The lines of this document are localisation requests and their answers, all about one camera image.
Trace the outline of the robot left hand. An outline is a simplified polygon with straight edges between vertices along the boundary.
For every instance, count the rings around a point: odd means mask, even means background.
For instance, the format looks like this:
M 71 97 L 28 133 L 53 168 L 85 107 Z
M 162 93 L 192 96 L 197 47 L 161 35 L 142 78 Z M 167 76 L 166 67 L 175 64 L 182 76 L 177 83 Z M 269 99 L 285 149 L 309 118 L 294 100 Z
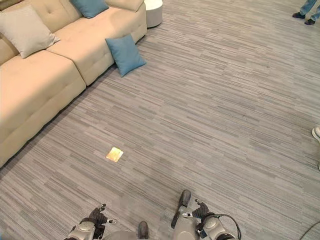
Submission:
M 96 227 L 105 225 L 105 224 L 116 224 L 116 219 L 111 219 L 106 217 L 103 214 L 103 211 L 106 209 L 107 204 L 101 203 L 98 207 L 96 207 L 90 214 L 89 214 L 89 221 L 93 222 Z

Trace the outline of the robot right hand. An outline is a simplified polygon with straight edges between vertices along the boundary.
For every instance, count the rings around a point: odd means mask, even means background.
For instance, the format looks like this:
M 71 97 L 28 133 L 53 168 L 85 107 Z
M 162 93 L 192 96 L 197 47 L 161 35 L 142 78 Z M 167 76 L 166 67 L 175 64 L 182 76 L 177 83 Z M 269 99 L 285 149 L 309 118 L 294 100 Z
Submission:
M 195 199 L 198 208 L 193 211 L 185 211 L 182 213 L 183 218 L 196 218 L 204 220 L 207 216 L 211 214 L 208 206 L 199 198 Z

